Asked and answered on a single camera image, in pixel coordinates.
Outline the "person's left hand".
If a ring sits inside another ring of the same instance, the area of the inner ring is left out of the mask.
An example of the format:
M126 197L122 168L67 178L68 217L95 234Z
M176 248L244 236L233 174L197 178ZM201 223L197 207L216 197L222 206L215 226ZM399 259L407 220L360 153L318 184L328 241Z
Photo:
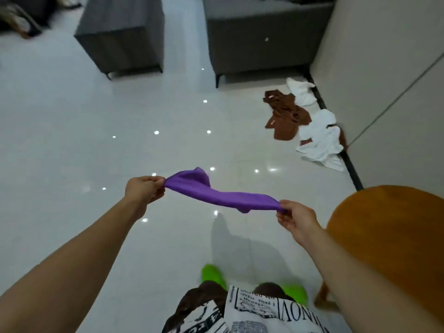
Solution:
M140 219L146 213L147 206L161 199L164 194L164 186L151 185L143 182L142 177L135 177L128 181L123 200L133 207L135 217Z

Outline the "person's right hand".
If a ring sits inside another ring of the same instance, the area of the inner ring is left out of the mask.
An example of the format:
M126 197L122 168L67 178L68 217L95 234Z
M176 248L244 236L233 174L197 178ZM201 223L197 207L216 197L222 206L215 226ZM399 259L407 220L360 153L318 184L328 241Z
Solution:
M292 235L293 239L307 249L324 229L318 222L313 209L299 203L298 214L276 214L278 223Z

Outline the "purple cloth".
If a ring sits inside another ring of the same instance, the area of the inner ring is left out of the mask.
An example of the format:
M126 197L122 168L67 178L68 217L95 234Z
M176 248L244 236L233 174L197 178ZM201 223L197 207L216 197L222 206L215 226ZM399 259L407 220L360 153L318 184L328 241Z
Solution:
M236 209L241 213L249 213L250 211L286 212L279 201L265 194L223 192L213 189L207 173L200 167L173 174L165 180L164 187L198 201Z

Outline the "person's left forearm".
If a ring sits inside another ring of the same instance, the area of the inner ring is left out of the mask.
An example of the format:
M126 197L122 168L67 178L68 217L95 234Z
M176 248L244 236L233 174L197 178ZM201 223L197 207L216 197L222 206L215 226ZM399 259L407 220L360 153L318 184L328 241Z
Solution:
M0 333L75 333L147 201L124 197L0 296Z

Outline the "person's right forearm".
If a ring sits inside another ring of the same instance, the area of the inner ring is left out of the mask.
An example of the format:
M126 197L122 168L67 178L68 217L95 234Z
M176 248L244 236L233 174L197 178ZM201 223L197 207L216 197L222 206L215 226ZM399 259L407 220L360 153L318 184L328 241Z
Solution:
M320 227L297 231L353 333L444 333L408 295L353 257Z

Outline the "black floor trim strip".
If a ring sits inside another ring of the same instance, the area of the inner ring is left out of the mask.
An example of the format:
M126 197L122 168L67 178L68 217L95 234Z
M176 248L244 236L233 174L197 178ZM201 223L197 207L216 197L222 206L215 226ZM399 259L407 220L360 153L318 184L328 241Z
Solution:
M309 66L304 66L304 67L303 67L302 74L303 74L303 77L304 77L308 82L315 84L315 81L314 81L314 79L313 79L313 77L312 77L312 75L311 75L311 72L310 72L310 70L309 70ZM313 92L315 98L316 98L317 101L318 101L318 104L319 104L320 109L322 109L322 110L326 110L327 107L326 107L326 105L325 105L325 102L324 102L324 100L323 100L323 98L322 98L322 96L321 96L321 94L320 94L319 89L317 88L317 86L315 86L315 87L312 89L312 92ZM352 180L352 183L353 183L355 189L356 189L357 191L361 191L361 190L363 190L363 189L364 189L363 184L362 184L362 182L361 182L361 180L360 180L360 178L359 178L358 173L356 172L356 170L355 170L355 168L354 168L354 166L353 166L353 163L352 163L352 161L351 161L349 155L347 154L347 151L342 151L342 152L340 153L340 157L342 158L342 160L343 160L343 162L344 162L344 164L345 164L345 167L346 167L346 169L347 169L347 171L348 171L348 173L349 173L349 176L350 176L350 178L351 178L351 180Z

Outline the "large white cloth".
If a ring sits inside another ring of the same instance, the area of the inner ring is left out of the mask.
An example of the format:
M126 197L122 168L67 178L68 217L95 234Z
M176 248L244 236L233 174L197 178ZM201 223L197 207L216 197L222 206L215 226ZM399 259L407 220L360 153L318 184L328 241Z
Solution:
M335 115L323 109L311 116L308 125L299 126L297 133L300 144L296 151L303 159L317 162L339 172L345 170L339 154L344 150L340 143L341 128L336 124Z

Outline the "large brown cloth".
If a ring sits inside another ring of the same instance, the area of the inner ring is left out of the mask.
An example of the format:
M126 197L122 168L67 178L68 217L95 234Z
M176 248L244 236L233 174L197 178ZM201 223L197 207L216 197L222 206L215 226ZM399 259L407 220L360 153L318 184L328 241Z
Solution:
M292 93L284 94L277 89L265 91L263 101L272 110L265 128L274 130L275 140L290 141L297 135L300 126L312 122L309 112L298 106L295 100Z

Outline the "green slipper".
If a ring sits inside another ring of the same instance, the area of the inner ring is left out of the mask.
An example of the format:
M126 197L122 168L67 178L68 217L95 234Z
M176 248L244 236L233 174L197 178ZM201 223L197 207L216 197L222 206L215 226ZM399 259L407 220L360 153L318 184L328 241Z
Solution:
M213 264L205 264L203 266L203 268L201 269L201 280L202 282L214 282L221 286L225 291L227 291L226 281L222 272Z
M308 305L308 294L303 285L300 284L284 284L281 286L284 293L291 297L295 302L304 306Z

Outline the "round orange wooden table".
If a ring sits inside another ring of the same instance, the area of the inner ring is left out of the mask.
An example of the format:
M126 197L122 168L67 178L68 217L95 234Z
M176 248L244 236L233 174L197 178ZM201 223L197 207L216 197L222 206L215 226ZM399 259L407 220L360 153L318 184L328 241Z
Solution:
M444 324L444 199L416 188L381 185L336 207L330 236Z

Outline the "white printed shirt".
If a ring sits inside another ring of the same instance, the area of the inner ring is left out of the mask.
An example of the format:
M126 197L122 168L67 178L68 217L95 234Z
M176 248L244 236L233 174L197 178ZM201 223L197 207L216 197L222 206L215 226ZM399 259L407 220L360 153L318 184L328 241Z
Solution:
M225 314L214 301L195 309L168 333L330 333L318 316L295 301L229 286Z

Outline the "small white cloth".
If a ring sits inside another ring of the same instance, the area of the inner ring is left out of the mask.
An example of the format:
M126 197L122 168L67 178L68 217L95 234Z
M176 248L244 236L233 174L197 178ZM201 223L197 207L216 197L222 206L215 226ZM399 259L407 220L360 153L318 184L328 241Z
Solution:
M300 82L293 78L286 78L287 87L290 93L295 97L295 104L300 107L314 105L318 100L313 93L316 87L314 83L304 81Z

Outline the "brown trousers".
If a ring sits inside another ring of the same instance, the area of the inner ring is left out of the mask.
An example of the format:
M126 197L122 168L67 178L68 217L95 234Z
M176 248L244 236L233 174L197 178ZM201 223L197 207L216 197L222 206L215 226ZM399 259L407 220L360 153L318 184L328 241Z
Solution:
M258 285L253 292L262 296L294 301L279 285L272 282ZM162 333L168 333L179 327L195 309L209 301L214 301L221 315L224 316L227 295L228 292L215 281L202 282L197 288L187 291L183 296L175 313L165 322Z

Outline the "grey ottoman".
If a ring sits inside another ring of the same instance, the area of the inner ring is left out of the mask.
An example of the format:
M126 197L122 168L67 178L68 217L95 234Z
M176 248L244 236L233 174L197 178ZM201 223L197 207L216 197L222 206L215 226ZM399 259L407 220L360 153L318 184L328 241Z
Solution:
M109 80L164 70L162 0L88 0L74 37Z

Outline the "grey sofa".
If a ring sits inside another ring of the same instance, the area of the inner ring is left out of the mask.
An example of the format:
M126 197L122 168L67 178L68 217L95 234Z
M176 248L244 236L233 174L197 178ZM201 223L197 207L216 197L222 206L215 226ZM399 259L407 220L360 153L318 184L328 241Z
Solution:
M203 0L215 87L222 76L309 67L336 0Z

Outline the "dark bag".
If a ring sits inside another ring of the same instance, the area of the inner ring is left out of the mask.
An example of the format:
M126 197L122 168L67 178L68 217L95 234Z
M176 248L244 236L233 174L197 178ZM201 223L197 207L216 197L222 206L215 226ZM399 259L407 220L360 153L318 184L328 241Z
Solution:
M0 0L0 34L15 31L24 39L39 36L57 8L56 0Z

